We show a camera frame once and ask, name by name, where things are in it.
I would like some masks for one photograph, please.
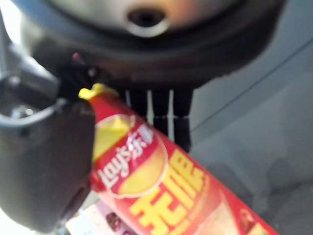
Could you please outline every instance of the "circular hole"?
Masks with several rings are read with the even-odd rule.
[[[156,9],[138,9],[132,11],[128,19],[139,27],[150,28],[161,23],[165,19],[165,14]]]

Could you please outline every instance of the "gray surface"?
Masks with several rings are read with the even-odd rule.
[[[275,37],[264,54],[239,72],[198,89],[193,103],[191,128],[199,127],[238,94],[293,57],[296,51],[312,39],[312,9],[312,0],[289,0]]]
[[[199,89],[192,113],[192,156],[282,235],[313,231],[312,9],[290,1],[268,51]]]

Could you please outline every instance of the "potato chip image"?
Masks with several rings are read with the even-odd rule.
[[[268,232],[261,224],[255,225],[247,235],[268,235]]]
[[[162,143],[135,172],[133,172],[119,188],[119,195],[137,196],[154,188],[162,180],[168,165],[167,153]]]
[[[221,202],[205,220],[196,235],[239,235],[227,202]]]

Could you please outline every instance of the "colorful package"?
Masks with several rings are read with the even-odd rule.
[[[136,235],[108,206],[99,201],[67,222],[71,235]]]
[[[100,84],[93,189],[138,235],[276,235],[207,170]]]

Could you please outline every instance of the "lay's chip bag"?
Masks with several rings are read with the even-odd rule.
[[[138,235],[278,234],[113,91],[80,97],[96,113],[92,188]]]

